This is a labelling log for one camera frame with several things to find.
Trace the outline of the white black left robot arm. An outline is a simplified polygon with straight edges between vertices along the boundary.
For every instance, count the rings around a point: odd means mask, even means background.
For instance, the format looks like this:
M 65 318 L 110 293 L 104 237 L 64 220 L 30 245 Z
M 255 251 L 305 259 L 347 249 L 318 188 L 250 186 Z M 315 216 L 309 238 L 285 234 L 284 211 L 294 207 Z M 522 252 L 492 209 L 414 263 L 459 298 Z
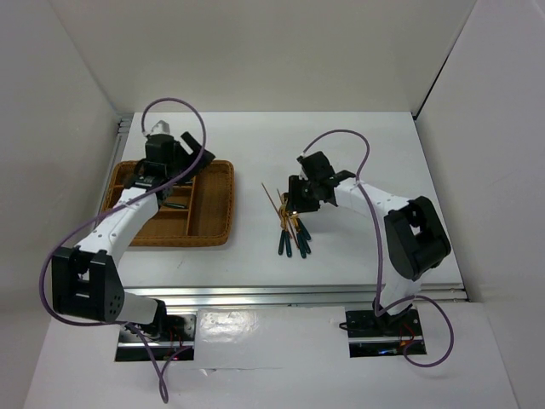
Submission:
M 117 203 L 93 231 L 73 247 L 54 251 L 52 304 L 57 314 L 102 324 L 137 325 L 148 339 L 158 340 L 169 329 L 164 302 L 125 291 L 118 264 L 174 187 L 190 181 L 215 156 L 188 132 L 180 138 L 150 134 L 145 153 L 126 177 Z

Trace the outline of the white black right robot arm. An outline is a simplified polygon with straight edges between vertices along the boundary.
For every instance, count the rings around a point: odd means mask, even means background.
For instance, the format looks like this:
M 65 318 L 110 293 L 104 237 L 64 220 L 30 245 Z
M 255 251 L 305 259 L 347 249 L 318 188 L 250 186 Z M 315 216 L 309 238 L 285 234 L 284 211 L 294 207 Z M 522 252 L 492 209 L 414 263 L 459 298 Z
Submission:
M 300 215 L 330 204 L 371 219 L 377 237 L 378 268 L 371 323 L 381 334 L 401 323 L 422 286 L 423 277 L 451 253 L 451 244 L 432 201 L 396 196 L 359 180 L 348 170 L 334 171 L 322 152 L 297 158 L 298 175 L 289 177 L 287 211 Z

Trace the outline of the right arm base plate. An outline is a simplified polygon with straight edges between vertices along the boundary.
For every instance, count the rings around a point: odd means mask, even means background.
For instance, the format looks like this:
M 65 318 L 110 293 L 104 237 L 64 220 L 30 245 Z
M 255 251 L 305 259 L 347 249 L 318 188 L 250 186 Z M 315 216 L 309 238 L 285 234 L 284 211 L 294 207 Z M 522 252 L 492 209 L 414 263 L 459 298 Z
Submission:
M 347 333 L 351 358 L 427 353 L 420 316 L 415 308 L 390 325 L 380 325 L 372 310 L 352 310 L 339 328 Z

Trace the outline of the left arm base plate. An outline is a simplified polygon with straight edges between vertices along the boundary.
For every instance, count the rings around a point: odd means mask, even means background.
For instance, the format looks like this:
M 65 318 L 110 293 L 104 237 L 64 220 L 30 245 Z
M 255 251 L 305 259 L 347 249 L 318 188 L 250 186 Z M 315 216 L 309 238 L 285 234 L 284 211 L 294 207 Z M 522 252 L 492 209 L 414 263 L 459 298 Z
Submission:
M 118 333 L 116 362 L 150 361 L 140 333 L 157 361 L 192 361 L 195 355 L 195 314 L 169 315 L 160 326 L 133 324 Z

